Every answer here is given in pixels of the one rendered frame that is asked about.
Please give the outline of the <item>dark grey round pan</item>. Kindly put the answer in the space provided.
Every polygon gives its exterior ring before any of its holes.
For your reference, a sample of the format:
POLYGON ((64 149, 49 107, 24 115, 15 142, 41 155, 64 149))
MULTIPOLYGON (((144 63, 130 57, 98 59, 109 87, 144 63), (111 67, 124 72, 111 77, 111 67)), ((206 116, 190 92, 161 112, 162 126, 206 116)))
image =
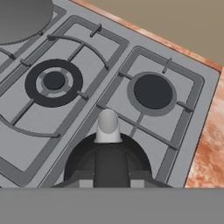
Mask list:
POLYGON ((53 17, 53 0, 0 0, 0 46, 39 34, 53 17))

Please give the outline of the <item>black kettle with white spout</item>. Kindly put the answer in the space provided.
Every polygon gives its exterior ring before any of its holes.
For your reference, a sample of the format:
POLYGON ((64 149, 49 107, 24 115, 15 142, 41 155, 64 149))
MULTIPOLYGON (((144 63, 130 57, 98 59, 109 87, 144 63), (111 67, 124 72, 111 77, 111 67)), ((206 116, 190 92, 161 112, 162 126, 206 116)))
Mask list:
POLYGON ((96 132, 83 138, 72 150, 64 172, 69 180, 77 172, 94 172, 94 187, 130 187, 131 172, 146 172, 151 164, 143 148, 120 132, 116 112, 104 109, 96 132))

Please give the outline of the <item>grey gas hob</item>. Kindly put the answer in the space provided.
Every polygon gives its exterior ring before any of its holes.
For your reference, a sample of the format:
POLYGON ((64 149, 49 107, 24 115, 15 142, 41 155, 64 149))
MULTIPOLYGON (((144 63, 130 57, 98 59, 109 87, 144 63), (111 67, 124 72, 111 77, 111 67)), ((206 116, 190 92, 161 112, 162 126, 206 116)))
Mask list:
POLYGON ((104 109, 150 161, 185 184, 221 66, 74 0, 53 0, 36 37, 0 46, 0 187, 64 180, 74 147, 104 109))

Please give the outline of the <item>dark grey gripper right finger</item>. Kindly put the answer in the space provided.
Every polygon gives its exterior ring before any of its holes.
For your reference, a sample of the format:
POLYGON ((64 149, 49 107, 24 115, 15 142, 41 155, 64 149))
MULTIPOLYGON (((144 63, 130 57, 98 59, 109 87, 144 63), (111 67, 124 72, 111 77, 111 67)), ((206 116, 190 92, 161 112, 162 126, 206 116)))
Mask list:
POLYGON ((156 181, 149 171, 132 171, 129 174, 131 188, 150 188, 165 187, 171 188, 170 185, 156 181))

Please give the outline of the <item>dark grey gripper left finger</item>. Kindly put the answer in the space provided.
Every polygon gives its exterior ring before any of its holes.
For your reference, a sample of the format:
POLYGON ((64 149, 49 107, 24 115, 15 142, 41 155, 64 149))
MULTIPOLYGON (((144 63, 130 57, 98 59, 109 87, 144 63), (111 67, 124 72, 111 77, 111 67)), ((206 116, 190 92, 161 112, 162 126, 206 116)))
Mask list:
POLYGON ((76 171, 70 179, 58 183, 54 188, 92 188, 93 182, 94 173, 92 171, 76 171))

